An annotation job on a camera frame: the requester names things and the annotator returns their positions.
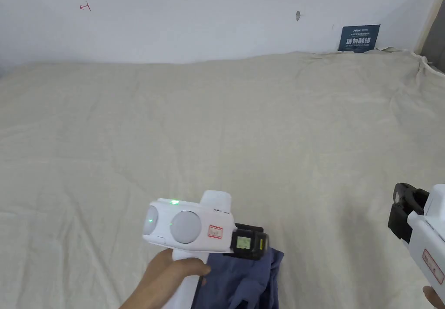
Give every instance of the white handle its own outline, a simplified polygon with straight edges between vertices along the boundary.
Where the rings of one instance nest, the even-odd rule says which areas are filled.
[[[208,253],[203,252],[188,252],[183,250],[173,250],[173,260],[185,258],[200,258],[204,264],[207,263]],[[198,286],[199,276],[187,276],[173,296],[164,305],[163,309],[189,309],[192,306],[194,294]]]

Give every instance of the red mark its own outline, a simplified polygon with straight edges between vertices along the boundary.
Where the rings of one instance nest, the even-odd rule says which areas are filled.
[[[86,2],[86,6],[82,7],[82,5],[80,5],[80,10],[83,10],[83,8],[85,8],[85,7],[88,7],[88,9],[91,11],[88,1]]]

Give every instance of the blue cloth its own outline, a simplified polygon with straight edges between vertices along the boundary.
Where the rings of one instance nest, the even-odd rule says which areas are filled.
[[[284,253],[270,248],[261,260],[212,253],[196,309],[278,309],[278,269]]]

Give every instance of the red label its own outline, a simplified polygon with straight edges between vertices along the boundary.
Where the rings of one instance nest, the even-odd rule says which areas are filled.
[[[223,237],[223,229],[210,225],[209,232],[207,233],[207,236],[221,239]]]
[[[438,283],[442,285],[445,279],[445,275],[426,249],[423,251],[422,258],[432,274],[434,274],[435,278],[438,280]]]

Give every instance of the white wall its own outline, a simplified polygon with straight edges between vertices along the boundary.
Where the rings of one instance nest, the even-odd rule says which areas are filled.
[[[414,49],[432,0],[0,0],[0,70],[35,61],[174,62],[335,51],[341,28],[382,24]],[[296,11],[301,11],[296,21]]]

